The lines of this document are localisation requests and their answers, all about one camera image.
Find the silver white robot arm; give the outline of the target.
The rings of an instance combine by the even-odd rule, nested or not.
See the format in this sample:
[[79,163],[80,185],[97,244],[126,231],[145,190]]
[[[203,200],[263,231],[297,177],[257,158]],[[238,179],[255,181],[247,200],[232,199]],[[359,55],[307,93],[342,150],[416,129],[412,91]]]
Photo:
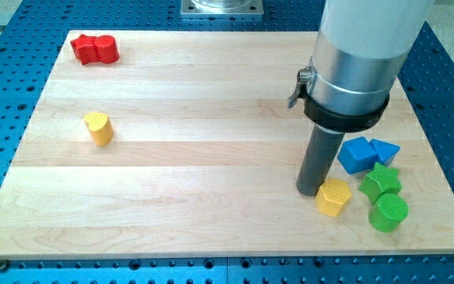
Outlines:
[[376,125],[432,0],[327,0],[314,53],[288,99],[339,133]]

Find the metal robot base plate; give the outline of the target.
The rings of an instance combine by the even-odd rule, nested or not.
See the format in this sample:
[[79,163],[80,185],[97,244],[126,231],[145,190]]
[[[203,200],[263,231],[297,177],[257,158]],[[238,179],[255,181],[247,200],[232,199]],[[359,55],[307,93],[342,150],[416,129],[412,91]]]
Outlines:
[[264,9],[262,0],[181,0],[180,14],[187,16],[262,16]]

